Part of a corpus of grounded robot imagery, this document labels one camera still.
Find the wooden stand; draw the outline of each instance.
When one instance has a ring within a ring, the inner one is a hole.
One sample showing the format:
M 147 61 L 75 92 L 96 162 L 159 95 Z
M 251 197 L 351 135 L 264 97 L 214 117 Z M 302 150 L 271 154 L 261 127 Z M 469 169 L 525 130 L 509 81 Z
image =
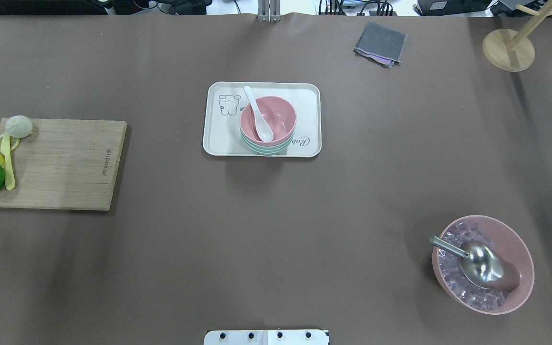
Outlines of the wooden stand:
M 517 5 L 517 9 L 534 15 L 521 31 L 498 29 L 484 37 L 484 56 L 497 68 L 508 72 L 521 72 L 534 62 L 535 50 L 528 35 L 544 18 L 552 15 L 552 0 L 549 0 L 540 11 Z

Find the scoop handle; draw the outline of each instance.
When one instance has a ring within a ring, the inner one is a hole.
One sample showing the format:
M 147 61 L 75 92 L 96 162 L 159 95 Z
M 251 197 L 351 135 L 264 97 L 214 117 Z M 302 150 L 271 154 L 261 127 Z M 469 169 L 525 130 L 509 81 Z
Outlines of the scoop handle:
M 437 236 L 429 236 L 429 243 L 435 245 L 438 248 L 442 248 L 451 254 L 457 255 L 462 259 L 466 259 L 470 255 L 467 251 L 464 251 L 463 249 L 456 247 L 445 240 L 441 240 Z

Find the cutting board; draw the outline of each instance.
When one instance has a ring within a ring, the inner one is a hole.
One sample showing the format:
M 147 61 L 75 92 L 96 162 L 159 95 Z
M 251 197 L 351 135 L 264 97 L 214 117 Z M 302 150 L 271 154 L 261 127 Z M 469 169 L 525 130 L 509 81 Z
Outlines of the cutting board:
M 0 135 L 7 118 L 0 122 Z M 32 118 L 11 158 L 16 188 L 0 207 L 109 210 L 127 123 Z

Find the ceramic spoon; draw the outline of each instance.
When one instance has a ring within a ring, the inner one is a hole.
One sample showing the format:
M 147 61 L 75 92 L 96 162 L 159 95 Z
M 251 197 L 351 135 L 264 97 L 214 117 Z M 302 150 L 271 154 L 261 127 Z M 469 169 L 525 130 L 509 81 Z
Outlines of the ceramic spoon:
M 253 110 L 254 127 L 257 129 L 259 139 L 266 142 L 274 140 L 274 133 L 272 132 L 270 125 L 267 124 L 265 118 L 263 118 L 263 115 L 261 115 L 261 112 L 259 112 L 259 106 L 257 105 L 257 100 L 254 98 L 253 91 L 249 86 L 245 86 L 243 89 L 246 93 L 248 101 L 250 102 L 250 107 Z

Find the gray cloth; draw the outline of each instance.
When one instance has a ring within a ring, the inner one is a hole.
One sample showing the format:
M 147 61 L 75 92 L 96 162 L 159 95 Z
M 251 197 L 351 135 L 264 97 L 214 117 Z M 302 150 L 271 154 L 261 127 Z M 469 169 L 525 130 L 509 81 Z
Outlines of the gray cloth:
M 392 67 L 401 63 L 403 45 L 408 35 L 385 26 L 368 23 L 355 45 L 355 52 L 377 63 Z

